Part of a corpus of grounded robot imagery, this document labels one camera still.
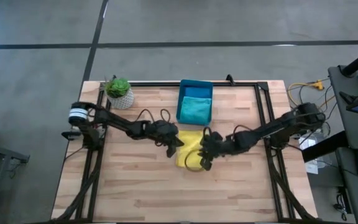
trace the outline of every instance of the concrete floor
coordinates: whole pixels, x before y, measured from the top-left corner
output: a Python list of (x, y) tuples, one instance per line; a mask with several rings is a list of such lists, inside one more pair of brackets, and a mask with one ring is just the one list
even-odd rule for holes
[[(0, 0), (0, 44), (90, 44), (101, 5)], [(233, 40), (358, 40), (358, 0), (110, 0), (99, 42)], [(14, 179), (4, 180), (0, 214), (6, 215), (0, 223), (49, 219), (67, 146), (60, 133), (69, 128), (68, 110), (78, 99), (89, 53), (0, 50), (0, 145), (31, 154)], [(98, 49), (89, 79), (116, 74), (130, 80), (221, 80), (230, 73), (238, 80), (281, 79), (289, 85), (326, 78), (328, 67), (357, 56), (358, 45)], [(303, 101), (312, 102), (323, 94), (308, 88), (304, 93)], [(343, 129), (337, 109), (329, 123), (333, 134)], [(341, 221), (332, 208), (335, 189), (312, 191), (319, 216)]]

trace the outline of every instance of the blue plastic container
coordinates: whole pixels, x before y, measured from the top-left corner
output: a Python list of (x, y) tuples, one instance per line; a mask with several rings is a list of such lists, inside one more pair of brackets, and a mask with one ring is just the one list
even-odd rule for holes
[[(184, 124), (196, 124), (208, 126), (212, 120), (212, 95), (213, 95), (213, 83), (196, 81), (196, 80), (182, 80), (180, 82), (179, 89), (179, 99), (178, 99), (178, 109), (177, 109), (177, 120), (179, 123)], [(181, 106), (183, 103), (183, 98), (185, 96), (190, 96), (194, 98), (207, 98), (211, 99), (211, 106), (209, 108), (209, 115), (206, 121), (188, 121), (187, 119), (181, 119)]]

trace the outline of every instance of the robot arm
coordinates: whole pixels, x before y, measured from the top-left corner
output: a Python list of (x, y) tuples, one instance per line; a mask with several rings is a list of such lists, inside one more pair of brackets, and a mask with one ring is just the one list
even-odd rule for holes
[[(89, 110), (95, 110), (94, 119), (88, 120)], [(157, 146), (168, 146), (167, 157), (172, 157), (176, 152), (176, 147), (182, 146), (176, 135), (178, 128), (168, 121), (128, 121), (101, 106), (93, 103), (76, 102), (71, 105), (68, 122), (80, 129), (84, 140), (83, 145), (91, 150), (100, 147), (99, 131), (95, 128), (99, 124), (107, 124), (121, 131), (132, 139), (151, 139)]]
[(205, 170), (210, 170), (214, 158), (247, 152), (259, 140), (267, 137), (270, 137), (272, 148), (283, 149), (291, 135), (301, 130), (315, 131), (323, 125), (325, 119), (324, 113), (320, 112), (315, 104), (305, 103), (259, 128), (234, 132), (226, 136), (225, 141), (219, 133), (211, 133), (209, 130), (209, 134), (205, 134), (204, 129), (202, 149), (199, 153), (202, 157), (200, 165)]

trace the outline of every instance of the butcher block tabletop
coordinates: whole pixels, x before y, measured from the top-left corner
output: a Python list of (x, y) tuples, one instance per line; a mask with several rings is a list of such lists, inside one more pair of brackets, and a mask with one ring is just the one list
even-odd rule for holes
[[(290, 110), (285, 85), (282, 80), (266, 82), (277, 118)], [(100, 82), (84, 82), (80, 101), (96, 103), (99, 86)], [(132, 91), (134, 105), (127, 110), (112, 109), (113, 113), (134, 121), (147, 108), (158, 120), (160, 110), (165, 108), (179, 130), (202, 130), (202, 126), (177, 123), (179, 87), (133, 86)], [(265, 117), (269, 121), (265, 100), (263, 102)], [(150, 115), (144, 113), (140, 118), (150, 119)], [(209, 127), (225, 136), (232, 134), (238, 124), (250, 128), (260, 126), (254, 88), (215, 86)], [(81, 139), (70, 141), (67, 155), (81, 146)], [(212, 169), (203, 172), (177, 167), (176, 154), (167, 158), (166, 150), (167, 147), (157, 147), (151, 140), (135, 141), (120, 130), (108, 128), (93, 221), (277, 221), (263, 141), (247, 153), (215, 159)], [(292, 192), (307, 211), (317, 217), (301, 152), (289, 147), (283, 150), (283, 157)], [(64, 163), (52, 218), (61, 215), (80, 190), (85, 159), (86, 149), (82, 149)], [(84, 214), (88, 211), (89, 194), (85, 198)], [(280, 198), (284, 215), (288, 217), (282, 191)]]

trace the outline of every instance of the white plant pot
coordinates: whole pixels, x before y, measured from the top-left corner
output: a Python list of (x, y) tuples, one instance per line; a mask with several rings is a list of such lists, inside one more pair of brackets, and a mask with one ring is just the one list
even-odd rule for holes
[(131, 89), (129, 89), (127, 93), (120, 98), (110, 97), (106, 92), (105, 94), (111, 103), (111, 107), (114, 109), (123, 110), (130, 108), (134, 104), (134, 93)]

